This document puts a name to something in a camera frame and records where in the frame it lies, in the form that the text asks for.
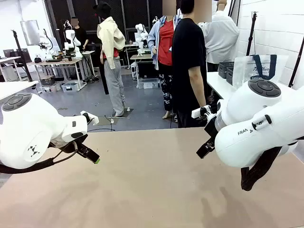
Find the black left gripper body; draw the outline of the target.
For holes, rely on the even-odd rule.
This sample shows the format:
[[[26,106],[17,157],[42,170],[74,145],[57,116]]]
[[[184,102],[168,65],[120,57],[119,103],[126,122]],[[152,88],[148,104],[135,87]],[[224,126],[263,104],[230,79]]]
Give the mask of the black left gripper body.
[[[57,148],[65,153],[73,153],[75,151],[81,151],[83,148],[82,142],[84,137],[78,137],[71,142],[59,141],[58,139],[53,139],[50,141],[50,147]]]

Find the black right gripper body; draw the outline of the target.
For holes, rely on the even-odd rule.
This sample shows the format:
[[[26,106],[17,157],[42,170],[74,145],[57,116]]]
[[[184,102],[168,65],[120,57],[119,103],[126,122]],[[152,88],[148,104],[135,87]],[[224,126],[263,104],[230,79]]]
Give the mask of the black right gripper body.
[[[218,131],[215,127],[215,120],[216,118],[210,119],[204,128],[205,132],[210,136],[209,141],[212,143],[214,143],[216,135],[218,134]]]

